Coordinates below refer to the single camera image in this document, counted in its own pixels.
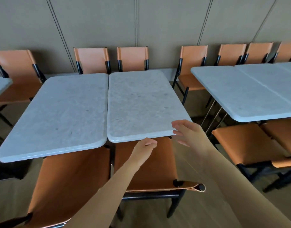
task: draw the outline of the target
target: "person's left hand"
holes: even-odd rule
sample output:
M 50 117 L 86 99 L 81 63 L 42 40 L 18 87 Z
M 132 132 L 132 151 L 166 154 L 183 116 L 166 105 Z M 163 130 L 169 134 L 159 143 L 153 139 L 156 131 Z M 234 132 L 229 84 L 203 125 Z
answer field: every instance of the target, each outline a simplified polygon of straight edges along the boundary
M 145 138 L 139 141 L 129 157 L 128 161 L 136 165 L 137 170 L 150 157 L 152 150 L 157 146 L 157 141 Z

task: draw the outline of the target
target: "orange leather chair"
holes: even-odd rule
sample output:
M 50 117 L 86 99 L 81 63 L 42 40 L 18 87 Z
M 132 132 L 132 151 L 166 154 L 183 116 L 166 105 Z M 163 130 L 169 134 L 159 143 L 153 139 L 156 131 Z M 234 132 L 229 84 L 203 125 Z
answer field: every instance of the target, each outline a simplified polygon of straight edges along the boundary
M 171 198 L 172 204 L 167 213 L 167 217 L 170 218 L 186 190 L 204 192 L 205 186 L 196 182 L 177 180 L 171 139 L 160 137 L 155 140 L 158 141 L 157 147 L 135 173 L 122 200 Z M 114 172 L 128 160 L 137 142 L 116 143 Z M 120 208 L 117 216 L 122 220 Z
M 269 63 L 275 62 L 291 62 L 291 42 L 281 42 L 277 52 Z
M 284 155 L 282 147 L 265 134 L 259 125 L 228 126 L 213 130 L 212 134 L 250 182 L 264 175 L 279 176 L 264 192 L 280 189 L 291 180 L 291 156 Z M 249 168 L 256 168 L 256 171 L 251 174 Z
M 0 111 L 10 103 L 29 102 L 46 81 L 30 50 L 0 51 L 0 73 L 13 81 L 0 95 Z M 1 113 L 0 118 L 12 127 Z
M 109 150 L 100 147 L 44 159 L 26 217 L 0 223 L 62 227 L 110 177 Z
M 74 51 L 79 74 L 112 72 L 107 48 L 74 48 Z
M 117 47 L 117 60 L 119 72 L 148 70 L 147 47 Z
M 182 46 L 179 58 L 179 64 L 173 81 L 173 89 L 175 84 L 183 94 L 182 104 L 184 105 L 189 90 L 205 90 L 206 88 L 191 73 L 192 67 L 204 66 L 207 58 L 207 45 L 199 46 Z M 185 92 L 177 83 L 177 77 L 185 88 Z
M 221 44 L 215 66 L 235 66 L 242 64 L 246 44 Z
M 271 51 L 271 43 L 250 43 L 245 53 L 244 64 L 266 63 Z

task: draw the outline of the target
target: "chair seat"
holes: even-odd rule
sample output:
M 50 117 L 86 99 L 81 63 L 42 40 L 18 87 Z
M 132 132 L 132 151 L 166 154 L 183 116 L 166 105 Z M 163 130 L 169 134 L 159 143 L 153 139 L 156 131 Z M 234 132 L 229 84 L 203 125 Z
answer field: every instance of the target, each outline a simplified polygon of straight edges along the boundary
M 206 89 L 193 74 L 179 75 L 178 79 L 180 80 L 184 88 L 189 87 L 189 90 Z
M 282 147 L 254 123 L 228 126 L 212 131 L 231 160 L 237 164 L 284 160 Z
M 177 189 L 173 180 L 177 179 L 176 163 L 172 140 L 168 137 L 154 138 L 158 144 L 151 156 L 135 173 L 127 192 L 165 191 Z M 116 172 L 130 157 L 138 141 L 116 143 Z
M 33 98 L 41 86 L 42 83 L 12 84 L 0 95 L 0 105 L 30 102 L 29 98 Z
M 262 125 L 284 149 L 291 153 L 291 118 L 271 120 Z
M 44 159 L 24 227 L 41 228 L 69 220 L 109 180 L 109 150 L 100 147 Z

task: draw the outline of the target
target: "forearm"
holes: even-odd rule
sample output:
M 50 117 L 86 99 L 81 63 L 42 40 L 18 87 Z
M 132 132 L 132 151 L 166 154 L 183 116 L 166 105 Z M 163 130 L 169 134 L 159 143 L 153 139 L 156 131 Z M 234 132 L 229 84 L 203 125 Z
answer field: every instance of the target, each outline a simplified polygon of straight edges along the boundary
M 109 227 L 137 169 L 138 167 L 127 161 L 78 213 L 71 218 L 65 227 Z
M 291 227 L 291 221 L 216 149 L 209 148 L 206 160 L 212 178 L 243 227 Z

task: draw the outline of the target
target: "gray wall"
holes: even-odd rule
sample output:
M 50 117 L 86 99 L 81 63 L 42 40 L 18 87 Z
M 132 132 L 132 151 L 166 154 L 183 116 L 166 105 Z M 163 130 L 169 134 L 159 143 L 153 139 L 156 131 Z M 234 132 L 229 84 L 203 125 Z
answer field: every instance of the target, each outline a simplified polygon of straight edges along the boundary
M 150 68 L 182 45 L 291 41 L 291 0 L 0 0 L 0 50 L 30 49 L 44 73 L 76 72 L 73 47 L 148 46 Z

